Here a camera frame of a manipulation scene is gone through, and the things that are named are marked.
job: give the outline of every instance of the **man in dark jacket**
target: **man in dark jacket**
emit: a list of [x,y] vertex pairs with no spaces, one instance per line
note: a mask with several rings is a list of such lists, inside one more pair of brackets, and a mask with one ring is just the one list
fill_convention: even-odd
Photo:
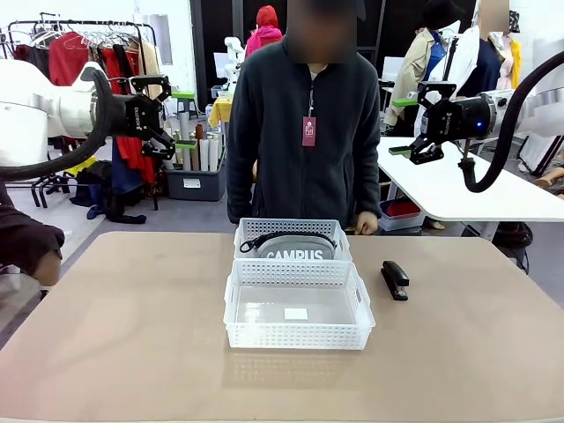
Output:
[[288,5],[288,34],[245,62],[235,91],[229,218],[336,219],[342,227],[356,218],[357,234],[373,234],[380,101],[376,70],[352,38],[363,0]]

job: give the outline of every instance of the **beige coat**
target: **beige coat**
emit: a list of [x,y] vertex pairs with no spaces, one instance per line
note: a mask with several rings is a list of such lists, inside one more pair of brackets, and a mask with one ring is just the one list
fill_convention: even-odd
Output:
[[429,59],[431,58],[431,47],[434,38],[427,29],[419,33],[405,54],[404,63],[397,74],[394,92],[391,94],[390,107],[386,112],[384,123],[396,126],[397,118],[404,116],[404,108],[396,108],[394,100],[407,98],[407,94],[416,91],[419,82],[423,81]]

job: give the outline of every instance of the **white plastic basket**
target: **white plastic basket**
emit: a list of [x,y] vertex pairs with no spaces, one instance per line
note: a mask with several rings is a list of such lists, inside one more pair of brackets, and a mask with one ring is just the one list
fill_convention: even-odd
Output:
[[225,301],[233,348],[362,350],[375,327],[351,262],[235,260]]
[[305,219],[241,219],[235,232],[234,258],[257,258],[256,250],[241,253],[240,246],[255,238],[279,231],[316,232],[329,237],[337,244],[335,260],[351,262],[353,258],[349,251],[349,241],[345,232],[336,220],[305,220]]

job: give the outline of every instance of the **red name tag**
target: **red name tag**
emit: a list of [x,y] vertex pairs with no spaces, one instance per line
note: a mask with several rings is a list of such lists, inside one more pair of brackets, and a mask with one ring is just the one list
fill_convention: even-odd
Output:
[[315,118],[303,118],[303,131],[301,137],[301,145],[304,147],[315,147]]

